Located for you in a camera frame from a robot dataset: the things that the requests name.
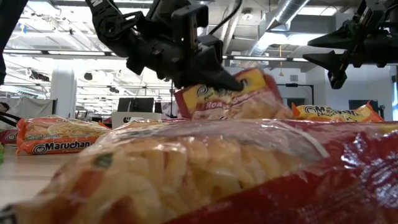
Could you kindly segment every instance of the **orange noodle package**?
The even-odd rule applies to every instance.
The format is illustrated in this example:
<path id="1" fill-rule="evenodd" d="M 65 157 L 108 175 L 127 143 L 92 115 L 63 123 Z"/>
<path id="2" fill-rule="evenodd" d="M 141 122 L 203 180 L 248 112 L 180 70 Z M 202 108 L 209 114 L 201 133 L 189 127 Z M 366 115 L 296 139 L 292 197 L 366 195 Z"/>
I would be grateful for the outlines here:
<path id="1" fill-rule="evenodd" d="M 195 85 L 175 94 L 181 115 L 188 119 L 292 118 L 272 76 L 259 69 L 235 75 L 243 91 L 215 90 Z"/>
<path id="2" fill-rule="evenodd" d="M 97 123 L 59 116 L 21 119 L 17 127 L 17 155 L 80 152 L 109 129 Z"/>
<path id="3" fill-rule="evenodd" d="M 398 125 L 226 119 L 111 131 L 0 223 L 397 223 Z"/>
<path id="4" fill-rule="evenodd" d="M 373 123 L 384 121 L 368 103 L 356 110 L 335 110 L 330 106 L 295 106 L 292 104 L 293 114 L 297 119 L 307 121 L 326 122 L 360 122 Z"/>

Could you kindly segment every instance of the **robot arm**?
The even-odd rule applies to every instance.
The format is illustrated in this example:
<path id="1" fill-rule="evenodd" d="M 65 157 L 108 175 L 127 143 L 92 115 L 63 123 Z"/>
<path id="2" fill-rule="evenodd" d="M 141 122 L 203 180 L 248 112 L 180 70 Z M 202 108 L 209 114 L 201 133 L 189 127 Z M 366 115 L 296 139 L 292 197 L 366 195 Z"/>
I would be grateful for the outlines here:
<path id="1" fill-rule="evenodd" d="M 390 15 L 398 7 L 397 0 L 362 0 L 357 14 L 352 20 L 345 21 L 338 30 L 313 39 L 309 46 L 346 49 L 343 54 L 305 54 L 303 58 L 319 65 L 328 72 L 330 85 L 340 89 L 347 76 L 345 70 L 349 64 L 358 68 L 362 64 L 376 64 L 385 67 L 388 63 L 397 63 L 398 21 L 391 21 Z"/>
<path id="2" fill-rule="evenodd" d="M 113 0 L 86 0 L 102 43 L 120 57 L 127 68 L 141 74 L 144 67 L 177 88 L 206 84 L 234 91 L 243 89 L 221 66 L 222 41 L 212 35 L 197 36 L 208 25 L 208 8 L 188 0 L 156 0 L 148 15 L 141 11 L 121 14 Z"/>

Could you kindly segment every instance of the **exposed ductwork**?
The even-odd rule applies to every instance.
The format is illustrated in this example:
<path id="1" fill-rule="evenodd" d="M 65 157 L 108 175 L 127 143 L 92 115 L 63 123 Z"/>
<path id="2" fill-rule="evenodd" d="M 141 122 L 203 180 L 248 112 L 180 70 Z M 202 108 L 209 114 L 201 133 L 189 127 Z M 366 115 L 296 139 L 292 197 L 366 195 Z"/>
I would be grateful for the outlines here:
<path id="1" fill-rule="evenodd" d="M 290 22 L 309 1 L 310 0 L 280 0 L 278 3 L 278 8 L 273 13 L 274 17 L 270 20 L 270 22 L 267 22 L 268 26 L 266 32 L 260 37 L 257 43 L 254 44 L 254 47 L 248 51 L 248 55 L 263 55 L 268 48 L 268 45 L 266 44 L 266 40 L 268 38 L 267 32 L 284 25 L 286 25 L 286 28 L 289 29 Z"/>

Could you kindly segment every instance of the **table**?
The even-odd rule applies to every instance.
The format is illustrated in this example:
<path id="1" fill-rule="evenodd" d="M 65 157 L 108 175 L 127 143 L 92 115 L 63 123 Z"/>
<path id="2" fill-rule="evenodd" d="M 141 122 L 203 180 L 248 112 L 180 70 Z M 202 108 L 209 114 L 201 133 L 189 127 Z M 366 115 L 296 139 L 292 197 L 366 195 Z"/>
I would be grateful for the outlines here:
<path id="1" fill-rule="evenodd" d="M 10 202 L 33 197 L 44 188 L 54 172 L 75 154 L 16 156 L 15 146 L 4 148 L 0 164 L 0 209 Z"/>

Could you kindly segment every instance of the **white pillar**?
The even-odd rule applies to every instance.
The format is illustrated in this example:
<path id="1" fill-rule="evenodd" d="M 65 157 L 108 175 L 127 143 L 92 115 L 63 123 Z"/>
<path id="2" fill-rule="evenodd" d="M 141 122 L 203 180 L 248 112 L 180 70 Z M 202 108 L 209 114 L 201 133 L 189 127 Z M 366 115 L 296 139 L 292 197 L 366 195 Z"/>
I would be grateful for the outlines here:
<path id="1" fill-rule="evenodd" d="M 75 117 L 77 80 L 70 60 L 59 60 L 55 63 L 50 98 L 57 100 L 55 114 L 64 118 Z"/>

